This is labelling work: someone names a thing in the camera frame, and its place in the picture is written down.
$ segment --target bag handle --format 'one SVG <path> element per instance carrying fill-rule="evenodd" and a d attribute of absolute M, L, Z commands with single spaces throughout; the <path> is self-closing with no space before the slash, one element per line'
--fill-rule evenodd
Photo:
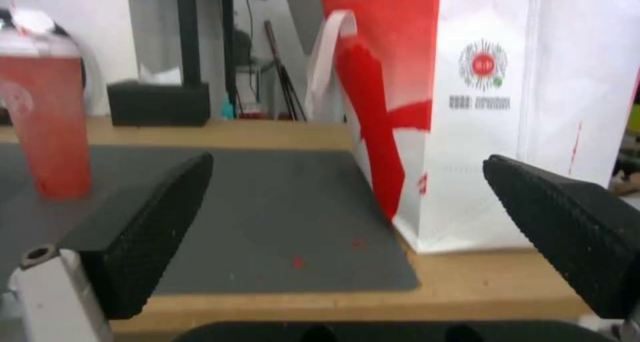
<path fill-rule="evenodd" d="M 325 103 L 327 88 L 334 70 L 334 56 L 338 38 L 358 34 L 352 11 L 334 11 L 320 27 L 306 73 L 304 107 L 309 120 L 318 118 Z"/>

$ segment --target red and white bag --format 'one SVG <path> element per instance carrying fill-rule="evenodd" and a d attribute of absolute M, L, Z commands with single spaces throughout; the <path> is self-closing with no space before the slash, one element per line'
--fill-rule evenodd
<path fill-rule="evenodd" d="M 324 7 L 307 112 L 346 114 L 361 170 L 416 251 L 528 246 L 483 178 L 491 154 L 608 183 L 638 81 L 640 0 Z"/>

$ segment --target gray cutting mat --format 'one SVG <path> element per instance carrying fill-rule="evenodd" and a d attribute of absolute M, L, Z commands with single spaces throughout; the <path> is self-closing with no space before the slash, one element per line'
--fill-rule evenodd
<path fill-rule="evenodd" d="M 38 198 L 16 145 L 0 144 L 0 287 L 23 251 L 57 241 L 110 192 L 202 150 L 94 147 L 87 199 Z M 400 291 L 418 286 L 344 152 L 208 150 L 211 185 L 156 294 Z"/>

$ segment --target black box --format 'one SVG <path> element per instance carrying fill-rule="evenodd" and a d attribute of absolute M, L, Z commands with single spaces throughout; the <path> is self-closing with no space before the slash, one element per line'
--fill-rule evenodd
<path fill-rule="evenodd" d="M 211 117 L 208 84 L 157 86 L 135 80 L 107 86 L 115 126 L 201 127 Z"/>

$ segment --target textured black gripper pad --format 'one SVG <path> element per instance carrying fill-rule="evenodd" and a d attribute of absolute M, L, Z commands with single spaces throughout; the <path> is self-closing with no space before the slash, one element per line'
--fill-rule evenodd
<path fill-rule="evenodd" d="M 640 213 L 599 185 L 501 156 L 484 176 L 510 217 L 600 317 L 626 318 L 640 294 Z"/>
<path fill-rule="evenodd" d="M 162 178 L 112 194 L 59 246 L 77 251 L 107 319 L 142 311 L 209 186 L 213 157 L 203 153 Z"/>

